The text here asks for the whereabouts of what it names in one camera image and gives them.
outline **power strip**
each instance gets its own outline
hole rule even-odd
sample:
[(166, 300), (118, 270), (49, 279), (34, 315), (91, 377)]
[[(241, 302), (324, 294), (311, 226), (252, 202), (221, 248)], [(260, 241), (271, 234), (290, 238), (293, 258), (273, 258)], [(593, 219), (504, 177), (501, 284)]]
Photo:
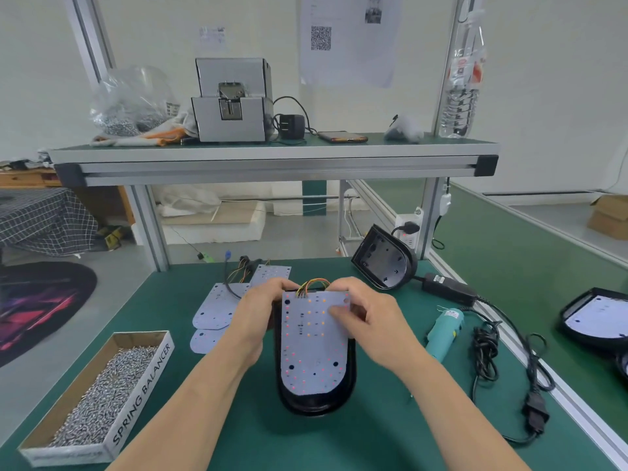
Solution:
[[(417, 208), (415, 213), (404, 213), (403, 215), (397, 215), (394, 221), (394, 225), (397, 228), (398, 226), (404, 226), (407, 221), (412, 221), (421, 226), (423, 222), (423, 211), (420, 208)], [(415, 250), (416, 245), (419, 241), (419, 232), (407, 234), (403, 231), (397, 231), (395, 237), (404, 242), (411, 250)]]

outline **person's left hand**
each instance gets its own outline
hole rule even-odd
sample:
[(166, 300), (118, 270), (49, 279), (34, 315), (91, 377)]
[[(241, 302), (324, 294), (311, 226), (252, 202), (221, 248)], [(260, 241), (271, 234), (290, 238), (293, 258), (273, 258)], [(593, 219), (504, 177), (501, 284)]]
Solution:
[(280, 300), (285, 290), (298, 288), (298, 284), (288, 279), (273, 277), (249, 289), (240, 299), (225, 336), (244, 348), (248, 367), (257, 362), (262, 353), (262, 340), (268, 327), (272, 302)]

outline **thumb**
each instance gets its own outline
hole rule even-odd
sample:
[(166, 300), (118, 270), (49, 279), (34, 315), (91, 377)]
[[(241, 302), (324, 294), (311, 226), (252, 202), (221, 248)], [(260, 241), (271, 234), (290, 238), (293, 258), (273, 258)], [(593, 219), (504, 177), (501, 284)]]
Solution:
[(332, 306), (329, 308), (329, 314), (344, 325), (345, 329), (349, 332), (349, 335), (354, 337), (358, 342), (362, 340), (368, 332), (369, 325), (348, 308)]

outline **cardboard box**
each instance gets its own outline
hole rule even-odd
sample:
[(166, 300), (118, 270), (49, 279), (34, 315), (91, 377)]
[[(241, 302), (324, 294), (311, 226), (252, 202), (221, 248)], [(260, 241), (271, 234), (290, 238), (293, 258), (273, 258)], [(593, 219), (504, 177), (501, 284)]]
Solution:
[(586, 226), (618, 240), (628, 240), (628, 195), (604, 195), (595, 200)]
[[(141, 379), (133, 388), (124, 407), (118, 414), (102, 443), (82, 446), (48, 447), (55, 433), (64, 424), (83, 394), (94, 383), (120, 348), (151, 347), (157, 345), (157, 352), (148, 364)], [(117, 332), (112, 335), (95, 357), (74, 379), (67, 390), (59, 397), (39, 425), (20, 444), (18, 450), (33, 467), (64, 466), (112, 462), (129, 437), (129, 433), (144, 408), (155, 383), (168, 363), (175, 344), (169, 331)]]

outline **plaid tablecloth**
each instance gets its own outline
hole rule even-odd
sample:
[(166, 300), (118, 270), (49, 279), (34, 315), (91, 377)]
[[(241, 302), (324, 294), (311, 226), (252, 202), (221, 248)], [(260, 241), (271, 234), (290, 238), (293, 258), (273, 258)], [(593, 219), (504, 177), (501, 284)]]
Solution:
[(72, 190), (0, 189), (0, 247), (67, 256), (89, 251), (97, 230)]

